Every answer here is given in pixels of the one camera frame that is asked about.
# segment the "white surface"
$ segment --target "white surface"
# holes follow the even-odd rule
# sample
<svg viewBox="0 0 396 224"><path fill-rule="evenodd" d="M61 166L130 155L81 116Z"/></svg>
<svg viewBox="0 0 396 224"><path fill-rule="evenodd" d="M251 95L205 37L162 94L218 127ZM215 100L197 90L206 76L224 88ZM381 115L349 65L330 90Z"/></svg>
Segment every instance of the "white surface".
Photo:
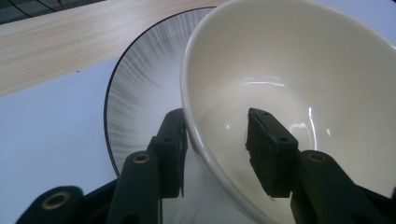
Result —
<svg viewBox="0 0 396 224"><path fill-rule="evenodd" d="M229 2L196 27L183 59L191 141L236 203L261 222L268 218L257 208L279 223L293 216L289 199L266 196L249 163L250 107L279 119L300 150L330 154L357 184L389 197L396 186L395 71L393 44L326 7Z"/></svg>
<svg viewBox="0 0 396 224"><path fill-rule="evenodd" d="M392 1L320 2L344 10L396 43ZM116 61L0 98L0 223L14 223L48 189L76 185L88 193L115 178L103 105Z"/></svg>

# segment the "wood grain surface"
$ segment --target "wood grain surface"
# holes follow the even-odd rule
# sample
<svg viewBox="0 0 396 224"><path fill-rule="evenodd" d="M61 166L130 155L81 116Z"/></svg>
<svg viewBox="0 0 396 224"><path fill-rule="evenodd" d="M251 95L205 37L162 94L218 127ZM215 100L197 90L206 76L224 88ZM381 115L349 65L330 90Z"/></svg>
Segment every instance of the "wood grain surface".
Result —
<svg viewBox="0 0 396 224"><path fill-rule="evenodd" d="M120 57L151 25L226 0L107 0L0 26L0 96Z"/></svg>

